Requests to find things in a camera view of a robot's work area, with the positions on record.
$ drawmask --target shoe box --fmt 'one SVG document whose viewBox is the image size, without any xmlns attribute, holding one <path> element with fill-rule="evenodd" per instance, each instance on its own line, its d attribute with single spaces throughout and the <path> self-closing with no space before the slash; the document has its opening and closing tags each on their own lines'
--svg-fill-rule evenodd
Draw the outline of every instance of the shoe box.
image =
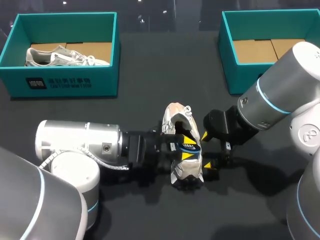
<svg viewBox="0 0 320 240">
<path fill-rule="evenodd" d="M 25 66 L 28 48 L 58 45 L 110 65 Z M 18 14 L 0 56 L 0 79 L 13 98 L 116 97 L 120 41 L 116 12 Z"/>
<path fill-rule="evenodd" d="M 296 43 L 320 47 L 318 9 L 223 11 L 218 49 L 230 94 L 243 94 Z"/>
</svg>

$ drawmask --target teal box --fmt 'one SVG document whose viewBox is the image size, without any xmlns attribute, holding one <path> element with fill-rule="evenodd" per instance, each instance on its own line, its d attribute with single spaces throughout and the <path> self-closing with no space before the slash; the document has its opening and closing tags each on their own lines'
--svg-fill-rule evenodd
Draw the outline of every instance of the teal box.
<svg viewBox="0 0 320 240">
<path fill-rule="evenodd" d="M 109 66 L 24 66 L 31 43 L 87 42 L 112 42 Z M 18 14 L 0 56 L 0 78 L 13 98 L 115 97 L 119 60 L 116 12 Z"/>
<path fill-rule="evenodd" d="M 318 9 L 223 11 L 218 49 L 230 94 L 243 94 L 274 62 L 239 63 L 235 40 L 305 39 L 320 46 Z"/>
</svg>

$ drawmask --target sneaker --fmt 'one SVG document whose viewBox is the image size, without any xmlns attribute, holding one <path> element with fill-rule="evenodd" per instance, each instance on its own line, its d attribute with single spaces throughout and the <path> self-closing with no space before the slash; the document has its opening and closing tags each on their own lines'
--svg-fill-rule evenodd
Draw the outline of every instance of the sneaker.
<svg viewBox="0 0 320 240">
<path fill-rule="evenodd" d="M 68 50 L 59 45 L 53 51 L 38 51 L 29 48 L 26 51 L 26 66 L 103 66 L 108 62 L 95 59 L 94 56 L 85 56 L 73 50 Z"/>
<path fill-rule="evenodd" d="M 180 159 L 173 159 L 171 164 L 171 184 L 175 187 L 183 187 L 190 183 L 203 183 L 202 155 L 200 147 L 200 135 L 197 124 L 192 117 L 191 107 L 180 103 L 170 103 L 165 110 L 162 120 L 162 132 L 164 134 L 183 134 L 190 143 L 197 145 L 197 153 L 182 153 Z M 176 151 L 179 146 L 170 143 L 170 150 Z"/>
</svg>

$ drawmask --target shoelace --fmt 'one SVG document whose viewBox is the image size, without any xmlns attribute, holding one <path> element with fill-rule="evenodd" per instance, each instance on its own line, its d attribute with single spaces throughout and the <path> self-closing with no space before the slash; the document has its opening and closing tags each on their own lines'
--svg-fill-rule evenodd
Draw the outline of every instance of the shoelace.
<svg viewBox="0 0 320 240">
<path fill-rule="evenodd" d="M 183 108 L 183 112 L 186 116 L 186 118 L 189 120 L 189 122 L 192 121 L 192 112 L 191 112 L 191 107 L 188 105 L 188 106 L 185 106 Z M 167 122 L 165 122 L 164 124 L 164 127 L 165 127 L 165 131 L 168 131 L 169 129 L 171 129 L 173 127 L 173 123 L 171 122 L 171 119 L 169 119 Z"/>
<path fill-rule="evenodd" d="M 188 105 L 188 106 L 185 106 L 184 109 L 183 109 L 186 117 L 188 118 L 189 121 L 192 120 L 192 112 L 191 112 L 191 107 Z"/>
<path fill-rule="evenodd" d="M 71 58 L 74 59 L 73 62 L 70 62 L 70 65 L 82 65 L 82 66 L 93 66 L 95 65 L 95 57 L 92 55 L 85 56 L 82 55 L 81 53 L 72 50 L 71 51 Z"/>
</svg>

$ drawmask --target screw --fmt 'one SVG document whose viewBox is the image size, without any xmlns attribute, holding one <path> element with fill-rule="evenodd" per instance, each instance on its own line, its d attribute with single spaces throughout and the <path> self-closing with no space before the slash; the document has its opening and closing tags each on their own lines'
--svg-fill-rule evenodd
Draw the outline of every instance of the screw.
<svg viewBox="0 0 320 240">
<path fill-rule="evenodd" d="M 110 146 L 109 145 L 104 145 L 103 146 L 103 151 L 109 152 L 110 151 Z"/>
<path fill-rule="evenodd" d="M 244 99 L 241 100 L 242 104 L 246 104 L 248 102 L 248 98 L 245 97 Z"/>
</svg>

